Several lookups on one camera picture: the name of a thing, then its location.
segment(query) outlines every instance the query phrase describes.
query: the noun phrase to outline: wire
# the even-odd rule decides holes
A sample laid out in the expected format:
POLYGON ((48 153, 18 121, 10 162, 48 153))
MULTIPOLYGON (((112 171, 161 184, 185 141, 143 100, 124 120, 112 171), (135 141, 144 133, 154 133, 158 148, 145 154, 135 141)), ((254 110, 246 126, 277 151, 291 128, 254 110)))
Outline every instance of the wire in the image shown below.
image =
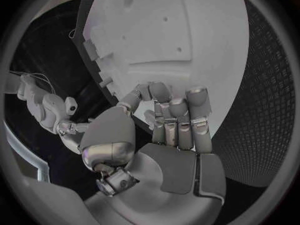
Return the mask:
POLYGON ((55 91, 53 85, 51 84, 49 78, 45 74, 43 74, 43 73, 39 73, 39 72, 32 72, 32 73, 30 73, 30 72, 12 71, 12 70, 10 70, 9 72, 12 73, 12 74, 16 74, 16 75, 28 75, 28 76, 30 76, 32 78, 39 79, 39 80, 47 83, 50 86, 51 93, 56 94, 56 91, 55 91))

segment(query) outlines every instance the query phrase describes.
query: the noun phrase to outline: hole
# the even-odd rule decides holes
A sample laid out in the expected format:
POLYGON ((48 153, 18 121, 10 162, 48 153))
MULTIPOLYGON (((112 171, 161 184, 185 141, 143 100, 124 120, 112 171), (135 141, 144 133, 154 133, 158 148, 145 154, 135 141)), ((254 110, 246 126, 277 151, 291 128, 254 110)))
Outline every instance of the hole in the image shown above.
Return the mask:
POLYGON ((134 3, 134 0, 124 0, 124 8, 129 9, 134 3))

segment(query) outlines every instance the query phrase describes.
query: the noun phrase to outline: perforated surface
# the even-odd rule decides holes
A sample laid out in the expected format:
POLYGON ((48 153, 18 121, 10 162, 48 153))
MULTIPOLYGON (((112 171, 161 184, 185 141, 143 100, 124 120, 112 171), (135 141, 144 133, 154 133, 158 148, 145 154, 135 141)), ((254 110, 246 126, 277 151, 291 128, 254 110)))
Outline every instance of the perforated surface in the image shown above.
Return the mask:
POLYGON ((233 105, 213 137, 228 178, 265 187, 285 157, 295 115, 289 63, 272 27, 248 0, 249 51, 233 105))

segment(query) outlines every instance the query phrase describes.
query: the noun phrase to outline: small camera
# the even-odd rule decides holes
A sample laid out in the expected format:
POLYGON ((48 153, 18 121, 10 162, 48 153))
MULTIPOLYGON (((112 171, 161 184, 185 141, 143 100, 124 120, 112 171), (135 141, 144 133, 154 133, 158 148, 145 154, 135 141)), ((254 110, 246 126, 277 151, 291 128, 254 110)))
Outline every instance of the small camera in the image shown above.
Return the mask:
POLYGON ((68 96, 65 101, 65 111, 66 114, 72 116, 77 110, 78 104, 73 97, 68 96))

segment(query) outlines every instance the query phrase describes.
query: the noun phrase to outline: white curved panel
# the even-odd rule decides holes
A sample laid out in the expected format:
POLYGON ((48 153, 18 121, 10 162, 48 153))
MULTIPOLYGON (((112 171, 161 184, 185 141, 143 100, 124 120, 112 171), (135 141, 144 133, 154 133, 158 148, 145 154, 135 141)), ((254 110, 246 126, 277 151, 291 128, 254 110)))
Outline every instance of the white curved panel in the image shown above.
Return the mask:
MULTIPOLYGON (((174 97, 208 87, 213 136, 244 74, 249 27, 244 0, 94 0, 83 31, 102 79, 118 99, 138 83, 162 81, 174 97)), ((143 102, 136 117, 145 121, 143 102)))

